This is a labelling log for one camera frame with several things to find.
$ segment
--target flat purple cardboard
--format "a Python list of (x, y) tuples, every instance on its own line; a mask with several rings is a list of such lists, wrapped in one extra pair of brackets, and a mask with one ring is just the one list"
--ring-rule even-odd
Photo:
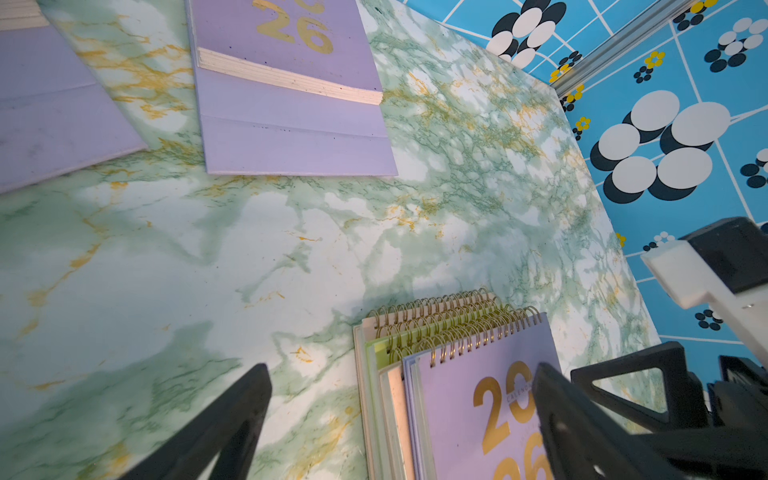
[(146, 148), (52, 25), (0, 31), (0, 193)]
[(195, 68), (209, 174), (395, 176), (378, 105)]
[[(382, 91), (355, 0), (189, 2), (194, 44), (198, 48), (348, 87)], [(279, 17), (272, 7), (282, 10), (284, 14)], [(270, 27), (286, 21), (284, 27), (270, 30)], [(307, 22), (320, 23), (327, 30)], [(272, 33), (260, 33), (260, 30)], [(304, 31), (306, 36), (308, 30), (325, 35), (333, 51), (320, 53), (308, 47), (307, 41), (325, 45), (318, 37), (305, 41), (300, 33)]]

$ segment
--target gold wire coil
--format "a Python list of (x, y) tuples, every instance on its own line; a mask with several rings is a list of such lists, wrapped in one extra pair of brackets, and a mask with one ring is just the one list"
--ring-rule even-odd
[[(440, 312), (438, 314), (432, 314), (425, 317), (423, 328), (413, 329), (408, 323), (398, 324), (396, 326), (385, 326), (382, 330), (389, 336), (389, 343), (387, 345), (387, 353), (389, 354), (389, 361), (395, 361), (398, 355), (402, 355), (399, 351), (420, 352), (425, 348), (419, 349), (419, 346), (431, 345), (434, 342), (434, 338), (448, 338), (445, 335), (454, 335), (456, 332), (462, 333), (467, 336), (467, 350), (471, 350), (472, 346), (469, 345), (469, 337), (473, 332), (477, 332), (480, 335), (482, 332), (492, 328), (496, 323), (503, 324), (500, 320), (504, 318), (503, 313), (506, 313), (511, 307), (501, 305), (500, 301), (497, 301), (498, 297), (494, 298), (494, 301), (479, 305), (472, 304), (468, 306), (462, 306), (456, 310), (458, 314), (450, 316), (451, 312)], [(404, 331), (402, 335), (399, 329), (400, 325), (403, 325)], [(489, 338), (486, 335), (485, 342), (488, 342)]]
[(430, 349), (432, 353), (429, 366), (434, 368), (437, 365), (438, 357), (440, 358), (440, 363), (445, 363), (447, 360), (456, 357), (457, 343), (458, 355), (461, 356), (464, 354), (465, 341), (467, 345), (466, 352), (471, 352), (473, 344), (475, 349), (480, 348), (481, 338), (482, 345), (487, 345), (493, 343), (495, 339), (501, 339), (502, 336), (514, 335), (515, 332), (541, 322), (543, 322), (541, 314), (533, 306), (514, 309), (506, 305), (504, 308), (489, 313), (472, 323), (446, 330), (443, 333), (425, 339), (425, 341), (418, 345), (410, 347), (408, 352), (413, 354)]
[(405, 322), (393, 323), (384, 325), (376, 330), (376, 338), (382, 338), (391, 336), (394, 331), (399, 333), (402, 329), (403, 332), (408, 331), (409, 335), (412, 330), (418, 332), (419, 339), (421, 339), (422, 326), (428, 327), (428, 332), (432, 332), (432, 327), (436, 328), (436, 332), (440, 332), (444, 327), (456, 326), (468, 321), (468, 319), (475, 318), (478, 315), (490, 312), (501, 305), (501, 300), (495, 296), (492, 299), (486, 299), (477, 303), (470, 303), (467, 305), (457, 306), (453, 310), (444, 310), (439, 313), (430, 313), (428, 316), (420, 316), (413, 319), (408, 319)]
[(482, 286), (477, 290), (471, 290), (468, 292), (452, 293), (450, 295), (443, 295), (440, 297), (430, 296), (429, 298), (413, 300), (411, 302), (401, 303), (399, 305), (381, 306), (378, 309), (371, 310), (367, 316), (373, 316), (376, 318), (375, 328), (379, 329), (389, 325), (390, 314), (394, 314), (395, 319), (393, 323), (400, 323), (400, 312), (402, 312), (402, 321), (405, 322), (409, 319), (420, 318), (431, 315), (433, 313), (439, 313), (441, 304), (444, 306), (443, 311), (453, 310), (462, 304), (466, 305), (467, 303), (478, 303), (483, 300), (488, 300), (489, 297), (490, 294), (488, 289)]

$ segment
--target lavender calendar cover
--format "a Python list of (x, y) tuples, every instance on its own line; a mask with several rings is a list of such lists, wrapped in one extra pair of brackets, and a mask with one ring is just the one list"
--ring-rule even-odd
[[(352, 8), (356, 22), (360, 24), (354, 2)], [(192, 32), (194, 22), (190, 16), (193, 51), (196, 48)], [(240, 28), (254, 30), (253, 25)], [(362, 24), (359, 28), (362, 32), (362, 40), (359, 40), (370, 55)], [(378, 84), (378, 74), (372, 62), (370, 58)], [(196, 62), (194, 72), (209, 174), (397, 175), (392, 147), (377, 104), (340, 100), (250, 81), (201, 68)]]
[(382, 91), (355, 0), (190, 0), (197, 48)]
[(438, 362), (434, 368), (431, 353), (417, 357), (440, 480), (505, 474), (532, 479), (543, 465), (548, 468), (531, 384), (540, 362), (557, 371), (560, 363), (546, 314), (541, 318), (544, 322)]
[(0, 193), (146, 147), (53, 25), (0, 31)]

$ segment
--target patterned wallpaper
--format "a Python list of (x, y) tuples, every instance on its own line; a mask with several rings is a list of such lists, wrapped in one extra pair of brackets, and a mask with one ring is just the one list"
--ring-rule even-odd
[(539, 80), (552, 83), (653, 2), (403, 0), (403, 3)]
[(704, 382), (717, 355), (753, 357), (708, 305), (670, 300), (640, 255), (725, 217), (768, 233), (764, 35), (768, 0), (692, 2), (561, 98), (659, 336)]

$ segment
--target marble surface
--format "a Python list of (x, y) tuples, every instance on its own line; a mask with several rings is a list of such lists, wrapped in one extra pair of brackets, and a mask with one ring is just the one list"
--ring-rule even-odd
[(42, 8), (150, 150), (0, 197), (0, 477), (114, 478), (266, 362), (250, 478), (365, 478), (381, 304), (485, 285), (564, 372), (658, 343), (554, 92), (404, 5), (361, 7), (394, 179), (209, 176), (182, 0)]

